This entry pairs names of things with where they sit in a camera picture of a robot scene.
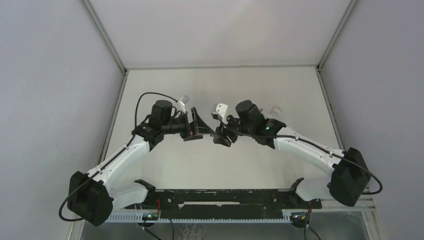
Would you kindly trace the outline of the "white plastic water faucet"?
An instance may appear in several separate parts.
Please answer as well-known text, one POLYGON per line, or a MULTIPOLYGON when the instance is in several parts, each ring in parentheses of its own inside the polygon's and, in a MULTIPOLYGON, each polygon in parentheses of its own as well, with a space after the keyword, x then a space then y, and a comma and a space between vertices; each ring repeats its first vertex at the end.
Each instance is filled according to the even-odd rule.
POLYGON ((273 107, 271 110, 266 110, 263 108, 260 108, 259 110, 266 119, 276 119, 276 120, 281 119, 280 114, 282 111, 278 107, 273 107))

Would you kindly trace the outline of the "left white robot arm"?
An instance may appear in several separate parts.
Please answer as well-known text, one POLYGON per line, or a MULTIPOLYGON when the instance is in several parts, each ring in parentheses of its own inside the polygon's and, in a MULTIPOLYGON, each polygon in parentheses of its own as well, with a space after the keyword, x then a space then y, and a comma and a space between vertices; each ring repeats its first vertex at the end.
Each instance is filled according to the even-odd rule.
POLYGON ((151 113, 137 125, 121 149, 86 173, 77 171, 69 183, 69 196, 65 200, 67 208, 91 223, 102 225, 112 212, 127 206, 140 204, 149 209, 156 203, 157 196, 144 180, 114 188, 114 183, 124 175, 136 161, 149 154, 164 140, 166 135, 178 134, 183 141, 202 139, 204 135, 215 135, 198 115, 191 109, 192 121, 188 113, 177 116, 172 113, 173 104, 168 100, 157 100, 151 113))

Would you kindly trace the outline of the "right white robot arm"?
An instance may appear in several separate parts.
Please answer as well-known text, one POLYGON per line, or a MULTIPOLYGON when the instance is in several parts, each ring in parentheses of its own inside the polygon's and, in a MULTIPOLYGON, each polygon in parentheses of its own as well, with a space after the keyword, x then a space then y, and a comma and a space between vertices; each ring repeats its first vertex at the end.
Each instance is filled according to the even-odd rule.
POLYGON ((289 203, 302 208, 308 201, 332 198, 353 207, 372 178, 362 153, 332 148, 311 140, 275 118, 266 117, 251 100, 235 107, 237 117, 227 113, 228 105, 217 103, 211 116, 220 122, 213 142, 230 147, 239 137, 250 137, 262 146, 293 154, 319 169, 325 175, 302 177, 293 184, 289 203))

